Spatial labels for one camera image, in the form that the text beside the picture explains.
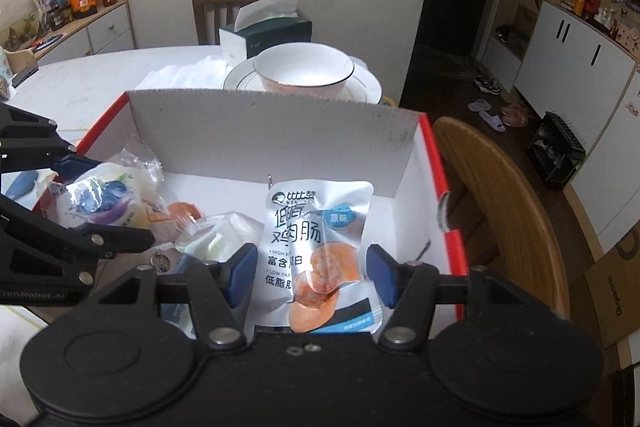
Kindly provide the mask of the green white tissue box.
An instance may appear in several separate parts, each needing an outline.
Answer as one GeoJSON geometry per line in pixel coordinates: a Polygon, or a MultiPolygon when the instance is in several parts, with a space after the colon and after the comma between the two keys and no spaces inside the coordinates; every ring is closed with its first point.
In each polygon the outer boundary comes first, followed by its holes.
{"type": "Polygon", "coordinates": [[[218,30],[227,64],[238,65],[279,44],[311,42],[312,21],[299,14],[298,2],[257,0],[239,8],[235,21],[218,30]]]}

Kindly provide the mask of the wooden chair right side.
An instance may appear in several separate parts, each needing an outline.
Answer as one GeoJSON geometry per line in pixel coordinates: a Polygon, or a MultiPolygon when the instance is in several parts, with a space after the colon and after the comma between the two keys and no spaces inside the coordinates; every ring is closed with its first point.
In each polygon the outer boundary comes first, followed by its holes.
{"type": "Polygon", "coordinates": [[[461,232],[466,261],[484,265],[569,317],[560,247],[521,169],[461,120],[440,117],[433,133],[450,176],[449,223],[461,232]]]}

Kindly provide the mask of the blueberry bread packet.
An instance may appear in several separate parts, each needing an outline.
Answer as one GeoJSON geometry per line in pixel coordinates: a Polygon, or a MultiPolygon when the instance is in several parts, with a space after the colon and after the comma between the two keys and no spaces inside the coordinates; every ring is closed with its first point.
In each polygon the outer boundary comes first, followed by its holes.
{"type": "Polygon", "coordinates": [[[51,182],[42,192],[43,216],[64,228],[109,225],[149,230],[157,243],[166,243],[178,230],[168,211],[160,184],[162,163],[137,136],[102,164],[70,183],[51,182]]]}

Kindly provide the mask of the red cardboard shoe box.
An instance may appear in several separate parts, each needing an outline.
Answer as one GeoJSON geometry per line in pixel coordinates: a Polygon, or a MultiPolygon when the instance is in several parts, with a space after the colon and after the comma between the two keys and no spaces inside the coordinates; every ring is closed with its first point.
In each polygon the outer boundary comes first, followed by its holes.
{"type": "Polygon", "coordinates": [[[227,90],[137,90],[121,95],[79,142],[95,160],[137,136],[158,157],[170,195],[210,213],[265,217],[270,202],[314,180],[368,181],[364,227],[401,262],[468,271],[448,228],[448,182],[424,114],[369,103],[227,90]]]}

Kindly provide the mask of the chicken sausage packet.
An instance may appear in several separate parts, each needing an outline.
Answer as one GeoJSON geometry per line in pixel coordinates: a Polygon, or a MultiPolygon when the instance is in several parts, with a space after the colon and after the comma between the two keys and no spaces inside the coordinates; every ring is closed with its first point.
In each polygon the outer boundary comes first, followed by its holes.
{"type": "Polygon", "coordinates": [[[364,274],[368,181],[274,184],[258,245],[245,332],[375,333],[383,312],[364,274]]]}

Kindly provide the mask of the tissue pack grey band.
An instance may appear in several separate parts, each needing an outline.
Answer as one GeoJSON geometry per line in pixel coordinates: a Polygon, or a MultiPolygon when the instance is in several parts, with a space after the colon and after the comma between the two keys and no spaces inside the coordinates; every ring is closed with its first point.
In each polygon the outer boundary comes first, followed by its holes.
{"type": "Polygon", "coordinates": [[[181,232],[175,248],[181,257],[177,270],[186,271],[196,262],[228,261],[245,243],[257,245],[264,225],[239,212],[206,216],[181,232]]]}

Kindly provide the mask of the white wall cabinets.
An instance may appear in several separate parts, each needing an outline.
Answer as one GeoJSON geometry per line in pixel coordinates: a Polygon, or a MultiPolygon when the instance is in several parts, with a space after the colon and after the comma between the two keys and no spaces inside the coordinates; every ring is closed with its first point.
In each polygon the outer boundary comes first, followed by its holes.
{"type": "Polygon", "coordinates": [[[602,251],[639,219],[639,0],[542,0],[506,84],[586,152],[570,180],[602,251]]]}

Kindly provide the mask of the white paper napkins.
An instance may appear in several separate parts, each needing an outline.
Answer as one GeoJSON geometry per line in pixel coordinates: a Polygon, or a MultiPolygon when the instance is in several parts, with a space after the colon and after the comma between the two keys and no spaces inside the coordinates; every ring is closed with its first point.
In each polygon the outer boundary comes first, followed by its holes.
{"type": "Polygon", "coordinates": [[[137,90],[220,90],[224,85],[228,69],[224,60],[209,55],[194,64],[168,65],[156,72],[149,72],[137,85],[137,90]]]}

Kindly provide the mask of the white sideboard cabinet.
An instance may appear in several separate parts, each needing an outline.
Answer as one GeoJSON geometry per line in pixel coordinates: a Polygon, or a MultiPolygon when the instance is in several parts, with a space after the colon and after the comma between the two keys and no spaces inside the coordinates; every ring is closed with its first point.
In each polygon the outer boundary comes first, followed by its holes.
{"type": "Polygon", "coordinates": [[[100,5],[96,14],[50,31],[32,48],[39,66],[137,47],[128,0],[100,5]]]}

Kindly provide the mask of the white bowl black rim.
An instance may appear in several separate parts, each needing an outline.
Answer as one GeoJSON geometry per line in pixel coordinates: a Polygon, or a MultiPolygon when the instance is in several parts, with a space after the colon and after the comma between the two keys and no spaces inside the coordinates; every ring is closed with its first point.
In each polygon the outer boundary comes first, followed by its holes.
{"type": "Polygon", "coordinates": [[[344,52],[321,43],[291,42],[272,46],[253,60],[266,91],[335,98],[355,72],[344,52]]]}

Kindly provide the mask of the white plush keychain toy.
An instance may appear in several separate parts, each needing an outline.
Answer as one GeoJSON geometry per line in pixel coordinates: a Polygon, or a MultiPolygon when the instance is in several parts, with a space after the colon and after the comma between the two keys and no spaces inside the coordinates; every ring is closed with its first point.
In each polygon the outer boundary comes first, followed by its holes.
{"type": "Polygon", "coordinates": [[[149,257],[149,264],[152,265],[157,273],[169,273],[172,270],[171,259],[160,251],[149,257]]]}

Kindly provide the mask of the black floor heater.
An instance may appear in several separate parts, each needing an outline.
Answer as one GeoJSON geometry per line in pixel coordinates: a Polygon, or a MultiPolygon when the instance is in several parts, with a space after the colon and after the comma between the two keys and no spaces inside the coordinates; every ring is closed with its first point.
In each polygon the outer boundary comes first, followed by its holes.
{"type": "Polygon", "coordinates": [[[570,126],[551,112],[542,117],[527,152],[542,184],[554,191],[562,191],[586,159],[586,151],[570,126]]]}

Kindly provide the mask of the wooden chair far side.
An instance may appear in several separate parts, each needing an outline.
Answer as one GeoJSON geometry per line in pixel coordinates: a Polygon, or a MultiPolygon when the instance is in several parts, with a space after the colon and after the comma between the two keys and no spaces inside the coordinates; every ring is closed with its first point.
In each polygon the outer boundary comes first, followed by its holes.
{"type": "Polygon", "coordinates": [[[199,46],[219,43],[218,30],[235,22],[239,10],[259,0],[191,0],[199,46]]]}

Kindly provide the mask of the orange mandarin fruit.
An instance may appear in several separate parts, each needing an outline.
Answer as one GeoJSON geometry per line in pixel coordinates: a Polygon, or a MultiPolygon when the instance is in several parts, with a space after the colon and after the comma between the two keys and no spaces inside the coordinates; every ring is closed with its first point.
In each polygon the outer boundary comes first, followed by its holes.
{"type": "Polygon", "coordinates": [[[167,206],[172,222],[180,232],[191,232],[201,219],[201,211],[190,202],[171,202],[167,206]]]}

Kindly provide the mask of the wooden chair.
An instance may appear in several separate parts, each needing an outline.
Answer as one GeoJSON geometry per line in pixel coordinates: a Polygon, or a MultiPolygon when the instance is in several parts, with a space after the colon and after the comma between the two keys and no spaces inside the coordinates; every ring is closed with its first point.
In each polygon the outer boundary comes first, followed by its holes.
{"type": "Polygon", "coordinates": [[[569,317],[560,247],[521,169],[461,120],[440,117],[433,133],[450,176],[449,223],[461,232],[466,261],[484,265],[569,317]]]}
{"type": "Polygon", "coordinates": [[[199,46],[219,43],[218,30],[235,22],[239,10],[259,0],[191,0],[199,46]]]}

